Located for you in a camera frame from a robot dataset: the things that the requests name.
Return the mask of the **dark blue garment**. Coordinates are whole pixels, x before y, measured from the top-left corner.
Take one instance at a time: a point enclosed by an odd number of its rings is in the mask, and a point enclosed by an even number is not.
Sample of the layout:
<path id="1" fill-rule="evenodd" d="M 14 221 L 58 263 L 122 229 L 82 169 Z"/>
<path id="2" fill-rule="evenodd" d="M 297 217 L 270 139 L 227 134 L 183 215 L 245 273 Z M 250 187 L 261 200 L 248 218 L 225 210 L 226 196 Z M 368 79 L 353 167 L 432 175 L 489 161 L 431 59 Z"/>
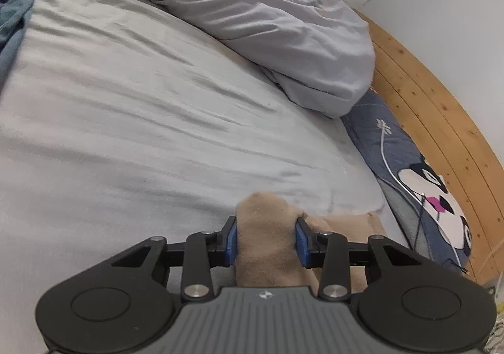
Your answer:
<path id="1" fill-rule="evenodd" d="M 1 88 L 25 36 L 35 0 L 1 0 Z"/>

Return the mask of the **light grey rolled duvet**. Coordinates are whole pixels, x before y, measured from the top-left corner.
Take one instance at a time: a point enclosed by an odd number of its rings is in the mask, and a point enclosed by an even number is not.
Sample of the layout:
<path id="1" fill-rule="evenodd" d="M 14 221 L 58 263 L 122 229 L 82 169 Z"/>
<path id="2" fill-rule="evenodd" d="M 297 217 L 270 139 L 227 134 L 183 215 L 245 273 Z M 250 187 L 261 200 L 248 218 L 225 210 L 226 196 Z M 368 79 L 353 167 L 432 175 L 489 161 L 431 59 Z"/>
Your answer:
<path id="1" fill-rule="evenodd" d="M 366 22 L 343 0 L 150 0 L 256 63 L 297 105 L 331 118 L 369 90 Z"/>

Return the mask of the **wooden bed headboard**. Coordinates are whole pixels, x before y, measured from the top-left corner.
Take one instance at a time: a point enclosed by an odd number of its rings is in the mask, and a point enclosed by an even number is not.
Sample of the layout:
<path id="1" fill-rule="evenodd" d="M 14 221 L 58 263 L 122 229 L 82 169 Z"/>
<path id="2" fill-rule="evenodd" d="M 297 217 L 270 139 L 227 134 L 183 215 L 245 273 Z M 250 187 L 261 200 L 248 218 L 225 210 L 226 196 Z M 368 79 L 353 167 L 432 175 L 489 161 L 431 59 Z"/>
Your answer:
<path id="1" fill-rule="evenodd" d="M 465 266 L 481 285 L 503 278 L 503 166 L 461 104 L 405 46 L 361 18 L 376 55 L 372 88 L 464 212 L 472 233 Z"/>

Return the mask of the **tan t-shirt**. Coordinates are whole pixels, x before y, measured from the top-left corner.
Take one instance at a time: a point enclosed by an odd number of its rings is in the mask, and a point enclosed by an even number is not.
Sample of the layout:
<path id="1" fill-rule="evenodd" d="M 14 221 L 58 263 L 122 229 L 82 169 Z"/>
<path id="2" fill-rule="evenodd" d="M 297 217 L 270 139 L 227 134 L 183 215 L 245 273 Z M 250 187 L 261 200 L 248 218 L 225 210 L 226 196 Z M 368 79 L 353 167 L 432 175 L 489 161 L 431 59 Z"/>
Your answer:
<path id="1" fill-rule="evenodd" d="M 318 292 L 321 269 L 305 269 L 295 252 L 295 221 L 306 218 L 314 232 L 335 232 L 351 242 L 365 243 L 369 236 L 384 235 L 374 212 L 363 215 L 310 216 L 297 206 L 269 192 L 253 193 L 236 209 L 238 256 L 235 260 L 239 287 L 309 286 Z"/>

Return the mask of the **blue dog-print pillow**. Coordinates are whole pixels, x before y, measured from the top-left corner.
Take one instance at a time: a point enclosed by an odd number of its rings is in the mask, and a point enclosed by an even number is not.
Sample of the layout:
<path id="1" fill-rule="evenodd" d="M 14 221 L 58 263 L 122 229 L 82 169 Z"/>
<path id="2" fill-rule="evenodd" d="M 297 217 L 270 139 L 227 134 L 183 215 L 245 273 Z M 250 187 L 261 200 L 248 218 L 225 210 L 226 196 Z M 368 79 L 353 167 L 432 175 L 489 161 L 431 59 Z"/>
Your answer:
<path id="1" fill-rule="evenodd" d="M 342 117 L 354 146 L 416 253 L 458 274 L 472 251 L 472 233 L 458 201 L 376 91 Z"/>

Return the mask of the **light grey bed sheet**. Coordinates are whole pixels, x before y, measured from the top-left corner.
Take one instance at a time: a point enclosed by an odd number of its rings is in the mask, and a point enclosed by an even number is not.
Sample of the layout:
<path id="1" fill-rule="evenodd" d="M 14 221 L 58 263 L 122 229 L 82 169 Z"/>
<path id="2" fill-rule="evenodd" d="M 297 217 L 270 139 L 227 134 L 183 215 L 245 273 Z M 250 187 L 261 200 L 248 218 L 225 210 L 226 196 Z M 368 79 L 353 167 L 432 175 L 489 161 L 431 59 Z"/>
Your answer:
<path id="1" fill-rule="evenodd" d="M 41 353 L 55 284 L 269 191 L 404 236 L 338 120 L 144 0 L 36 0 L 1 93 L 1 350 Z"/>

